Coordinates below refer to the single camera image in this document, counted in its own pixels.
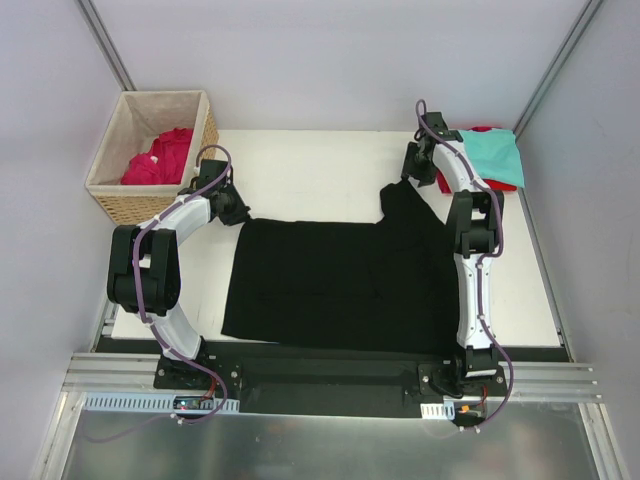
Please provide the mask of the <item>wicker basket with liner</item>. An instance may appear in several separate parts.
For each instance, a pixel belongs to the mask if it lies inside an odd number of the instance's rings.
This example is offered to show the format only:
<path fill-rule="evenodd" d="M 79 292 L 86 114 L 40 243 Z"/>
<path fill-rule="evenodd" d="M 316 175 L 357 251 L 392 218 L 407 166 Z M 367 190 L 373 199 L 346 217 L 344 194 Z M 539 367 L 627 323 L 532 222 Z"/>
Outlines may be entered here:
<path fill-rule="evenodd" d="M 137 224 L 189 186 L 197 154 L 218 138 L 203 90 L 124 92 L 85 186 L 114 223 Z"/>

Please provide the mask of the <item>black daisy print t-shirt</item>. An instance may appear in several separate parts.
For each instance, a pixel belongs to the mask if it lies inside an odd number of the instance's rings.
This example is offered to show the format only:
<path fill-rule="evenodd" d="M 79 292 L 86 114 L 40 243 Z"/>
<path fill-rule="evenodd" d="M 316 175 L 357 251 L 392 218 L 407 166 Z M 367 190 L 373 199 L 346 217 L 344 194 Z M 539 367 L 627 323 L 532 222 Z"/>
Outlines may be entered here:
<path fill-rule="evenodd" d="M 253 219 L 239 234 L 222 332 L 245 340 L 451 355 L 458 277 L 444 223 L 407 181 L 376 223 Z"/>

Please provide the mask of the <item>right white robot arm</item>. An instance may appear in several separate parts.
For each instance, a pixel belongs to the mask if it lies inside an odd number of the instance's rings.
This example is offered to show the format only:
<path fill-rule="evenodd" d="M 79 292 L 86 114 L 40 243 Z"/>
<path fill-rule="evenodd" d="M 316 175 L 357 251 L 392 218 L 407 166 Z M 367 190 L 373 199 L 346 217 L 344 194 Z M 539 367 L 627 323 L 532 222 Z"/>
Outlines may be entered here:
<path fill-rule="evenodd" d="M 445 226 L 453 244 L 458 275 L 459 352 L 439 375 L 443 391 L 459 398 L 473 394 L 496 375 L 499 348 L 491 326 L 490 274 L 503 252 L 504 196 L 481 179 L 471 163 L 462 135 L 448 127 L 439 112 L 416 105 L 418 128 L 408 144 L 403 179 L 430 185 L 437 175 L 446 180 L 452 200 Z"/>

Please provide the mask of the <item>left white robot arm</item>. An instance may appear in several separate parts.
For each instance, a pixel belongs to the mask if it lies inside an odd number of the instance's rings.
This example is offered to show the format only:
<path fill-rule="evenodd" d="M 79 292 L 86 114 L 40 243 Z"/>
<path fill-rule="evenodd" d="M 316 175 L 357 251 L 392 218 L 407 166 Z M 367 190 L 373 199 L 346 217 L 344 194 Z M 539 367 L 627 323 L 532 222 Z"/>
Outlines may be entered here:
<path fill-rule="evenodd" d="M 202 358 L 205 341 L 179 304 L 180 245 L 218 219 L 232 226 L 249 218 L 233 184 L 231 161 L 205 159 L 193 184 L 165 210 L 137 225 L 121 225 L 112 234 L 106 292 L 109 301 L 137 316 L 161 347 L 163 367 L 188 388 L 221 385 Z"/>

